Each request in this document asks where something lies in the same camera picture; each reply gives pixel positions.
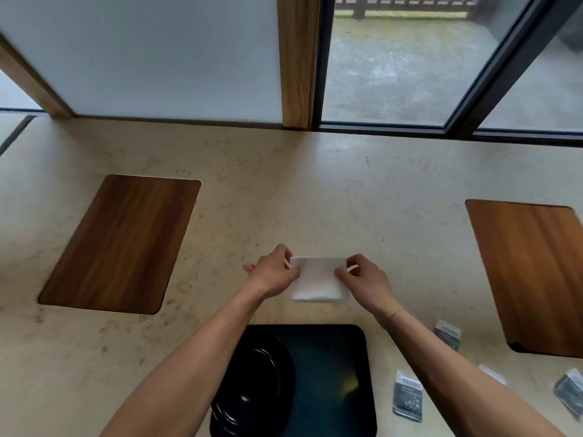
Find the person's right hand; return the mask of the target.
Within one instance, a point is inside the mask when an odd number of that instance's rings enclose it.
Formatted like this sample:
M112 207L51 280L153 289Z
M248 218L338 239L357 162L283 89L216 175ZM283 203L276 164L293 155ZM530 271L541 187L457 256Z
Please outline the person's right hand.
M358 253L346 258L346 268L353 274L353 286L346 288L370 314L389 319L403 309L394 297L387 275L367 257Z

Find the person's left hand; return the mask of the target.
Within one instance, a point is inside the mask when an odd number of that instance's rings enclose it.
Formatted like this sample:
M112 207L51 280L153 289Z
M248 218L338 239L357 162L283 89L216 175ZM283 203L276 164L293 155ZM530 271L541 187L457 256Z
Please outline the person's left hand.
M284 269L290 269L292 257L288 247L280 243L273 251L261 256L255 264L245 264L247 280L244 290L264 300L281 294L293 282L286 282Z

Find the white napkin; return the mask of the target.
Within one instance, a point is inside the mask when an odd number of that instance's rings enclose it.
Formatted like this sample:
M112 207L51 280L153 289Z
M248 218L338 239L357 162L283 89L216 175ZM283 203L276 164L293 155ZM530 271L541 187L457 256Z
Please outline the white napkin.
M336 269L347 269L346 258L293 256L289 265L300 270L298 279L284 292L292 301L331 303L351 297L348 288L335 277Z

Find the person's left forearm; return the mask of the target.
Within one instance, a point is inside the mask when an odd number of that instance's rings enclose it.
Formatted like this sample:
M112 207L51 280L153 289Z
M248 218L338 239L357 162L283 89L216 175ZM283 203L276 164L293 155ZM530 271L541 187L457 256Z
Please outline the person's left forearm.
M127 397L100 437L193 437L253 315L281 293L246 283Z

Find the person's right forearm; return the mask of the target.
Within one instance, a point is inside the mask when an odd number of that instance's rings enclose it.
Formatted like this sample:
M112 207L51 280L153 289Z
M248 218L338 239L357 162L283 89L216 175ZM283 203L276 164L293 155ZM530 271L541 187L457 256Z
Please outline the person's right forearm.
M374 316L456 437L564 437L521 397L455 352L405 310L381 310Z

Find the black square tray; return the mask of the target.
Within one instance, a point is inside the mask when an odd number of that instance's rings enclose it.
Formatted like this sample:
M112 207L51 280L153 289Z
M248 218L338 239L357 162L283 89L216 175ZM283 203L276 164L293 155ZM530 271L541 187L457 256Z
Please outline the black square tray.
M367 344L360 327L252 324L248 329L281 340L295 365L295 397L280 437L376 437Z

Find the grey sachet packet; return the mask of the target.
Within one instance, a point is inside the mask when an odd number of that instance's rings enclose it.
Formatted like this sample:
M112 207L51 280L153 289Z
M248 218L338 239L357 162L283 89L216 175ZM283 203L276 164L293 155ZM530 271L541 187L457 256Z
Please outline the grey sachet packet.
M410 421L422 422L424 389L415 376L398 370L394 385L392 411Z
M454 351L459 350L462 330L451 323L439 319L433 329L434 334Z
M583 376L576 368L555 383L553 393L577 420L583 418Z

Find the black round bowl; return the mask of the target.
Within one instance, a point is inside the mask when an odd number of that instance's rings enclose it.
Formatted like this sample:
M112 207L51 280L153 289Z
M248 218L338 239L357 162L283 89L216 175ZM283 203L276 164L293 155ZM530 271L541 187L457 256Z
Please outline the black round bowl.
M211 437L280 437L295 397L295 365L281 340L245 330L211 404Z

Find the wooden placemat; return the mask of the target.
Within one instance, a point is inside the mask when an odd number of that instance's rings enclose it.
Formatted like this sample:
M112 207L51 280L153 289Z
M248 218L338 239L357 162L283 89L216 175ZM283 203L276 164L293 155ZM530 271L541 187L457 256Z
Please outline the wooden placemat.
M200 187L193 179L106 176L38 304L156 314Z
M583 359L583 223L575 210L465 205L510 349Z

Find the small white packet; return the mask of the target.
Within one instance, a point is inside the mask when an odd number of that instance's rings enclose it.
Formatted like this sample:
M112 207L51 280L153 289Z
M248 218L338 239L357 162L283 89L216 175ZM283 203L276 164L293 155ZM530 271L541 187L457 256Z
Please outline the small white packet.
M488 374L489 376L491 376L492 378L494 378L495 380L497 380L498 382L500 382L501 384L506 386L506 379L500 375L499 373L493 371L491 368L486 367L483 364L479 364L478 368L483 371L485 374Z

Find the wooden railing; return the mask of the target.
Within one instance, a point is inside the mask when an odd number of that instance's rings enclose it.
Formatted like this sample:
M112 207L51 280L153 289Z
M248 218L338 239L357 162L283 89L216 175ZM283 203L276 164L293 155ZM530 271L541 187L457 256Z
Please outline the wooden railing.
M480 0L335 0L335 11L363 19L367 13L422 12L470 14Z

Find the wooden post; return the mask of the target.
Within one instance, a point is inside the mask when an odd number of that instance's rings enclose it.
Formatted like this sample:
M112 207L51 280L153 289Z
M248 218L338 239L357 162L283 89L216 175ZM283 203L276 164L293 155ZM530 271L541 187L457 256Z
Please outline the wooden post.
M282 125L310 130L322 0L276 0Z
M52 118L76 118L77 114L34 70L0 33L0 70Z

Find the dark window frame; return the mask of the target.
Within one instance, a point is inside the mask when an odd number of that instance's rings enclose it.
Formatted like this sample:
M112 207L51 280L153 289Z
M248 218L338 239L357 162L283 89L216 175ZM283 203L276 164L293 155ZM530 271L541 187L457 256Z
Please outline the dark window frame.
M481 129L480 125L543 52L583 0L528 0L492 56L441 126L330 122L322 119L335 0L322 0L315 60L311 130L363 136L407 137L583 148L582 131Z

